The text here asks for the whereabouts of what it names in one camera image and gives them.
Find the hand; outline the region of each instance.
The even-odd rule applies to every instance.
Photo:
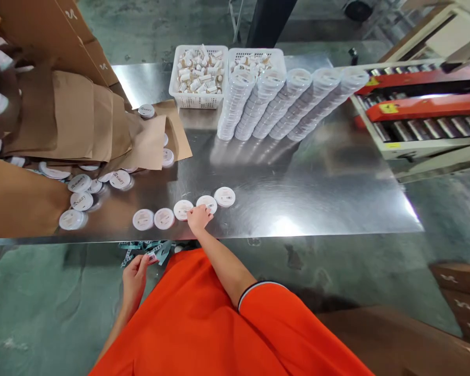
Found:
[[[204,204],[194,207],[186,213],[186,216],[188,217],[188,225],[195,236],[197,236],[198,232],[202,231],[210,220],[214,218],[210,209]]]
[[[146,269],[150,262],[149,255],[136,256],[124,269],[122,280],[124,282],[123,306],[137,310],[146,286]]]

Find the person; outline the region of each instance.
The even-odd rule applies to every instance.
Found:
[[[369,375],[369,369],[284,286],[258,282],[187,214],[202,248],[175,254],[139,307],[147,255],[123,272],[123,302],[91,376]]]

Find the stack of jars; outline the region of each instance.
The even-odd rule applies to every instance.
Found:
[[[357,67],[345,68],[342,72],[341,83],[305,115],[287,134],[287,137],[296,142],[304,139],[322,119],[344,103],[353,93],[364,87],[368,81],[369,75],[365,70]]]
[[[332,68],[320,68],[313,72],[312,85],[305,90],[287,113],[273,127],[274,139],[284,138],[299,121],[339,85],[341,73]]]
[[[218,137],[231,140],[242,116],[245,103],[254,88],[255,77],[247,70],[238,69],[229,74],[223,110],[218,121]]]
[[[307,70],[300,68],[290,70],[287,73],[284,87],[278,92],[275,99],[268,104],[252,135],[256,138],[265,138],[275,124],[286,114],[289,107],[310,86],[311,82],[311,75]]]
[[[251,96],[245,104],[244,113],[235,130],[235,137],[242,141],[251,138],[256,124],[286,82],[286,75],[276,69],[266,70],[257,80]]]

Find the black pole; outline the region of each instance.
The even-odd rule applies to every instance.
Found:
[[[297,0],[257,0],[246,48],[273,48]]]

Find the finger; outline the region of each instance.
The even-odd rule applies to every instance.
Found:
[[[150,255],[144,255],[141,257],[141,262],[139,263],[139,270],[137,271],[137,273],[139,275],[143,275],[146,273],[146,269],[148,268],[148,264],[150,262]]]
[[[141,259],[143,258],[143,255],[137,255],[132,259],[132,261],[127,265],[127,268],[132,269],[132,270],[137,270],[139,267],[139,263],[141,262]]]

